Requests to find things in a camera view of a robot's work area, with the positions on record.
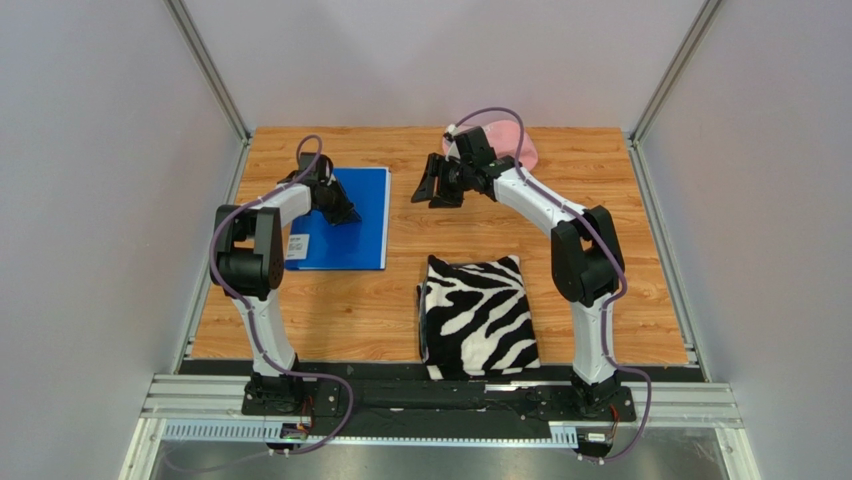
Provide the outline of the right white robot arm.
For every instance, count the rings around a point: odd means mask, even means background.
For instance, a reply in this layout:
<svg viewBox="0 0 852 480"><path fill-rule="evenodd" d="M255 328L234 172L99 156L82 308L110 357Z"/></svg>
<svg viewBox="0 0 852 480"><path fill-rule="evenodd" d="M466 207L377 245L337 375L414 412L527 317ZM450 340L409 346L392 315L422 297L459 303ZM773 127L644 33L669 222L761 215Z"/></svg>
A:
<svg viewBox="0 0 852 480"><path fill-rule="evenodd" d="M458 208L468 191L515 210L550 240L551 277L571 307L579 387L591 400L617 385L611 357L610 306L626 283L610 212L571 202L536 179L518 159L500 157L481 127L450 125L446 153L432 153L412 194L414 203Z"/></svg>

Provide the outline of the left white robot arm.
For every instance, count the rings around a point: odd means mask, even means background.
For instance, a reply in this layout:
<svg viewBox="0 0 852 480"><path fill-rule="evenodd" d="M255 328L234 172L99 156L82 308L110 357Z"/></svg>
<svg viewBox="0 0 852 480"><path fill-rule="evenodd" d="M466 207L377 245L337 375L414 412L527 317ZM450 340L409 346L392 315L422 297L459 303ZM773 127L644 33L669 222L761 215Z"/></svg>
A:
<svg viewBox="0 0 852 480"><path fill-rule="evenodd" d="M299 153L298 169L269 193L216 212L209 247L210 275L238 307L254 360L246 395L257 402L295 407L305 397L305 375L284 331L278 306L285 249L283 226L318 211L332 227L358 224L361 216L334 175L329 157Z"/></svg>

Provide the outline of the blue file folder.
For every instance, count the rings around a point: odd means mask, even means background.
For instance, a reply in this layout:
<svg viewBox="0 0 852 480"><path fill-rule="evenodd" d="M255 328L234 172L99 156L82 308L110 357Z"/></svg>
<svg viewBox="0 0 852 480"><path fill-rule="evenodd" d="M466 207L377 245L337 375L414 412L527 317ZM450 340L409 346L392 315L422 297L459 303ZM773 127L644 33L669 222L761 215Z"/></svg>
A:
<svg viewBox="0 0 852 480"><path fill-rule="evenodd" d="M386 268L391 172L386 167L335 171L355 217L333 226L313 211L290 224L288 271L381 271Z"/></svg>

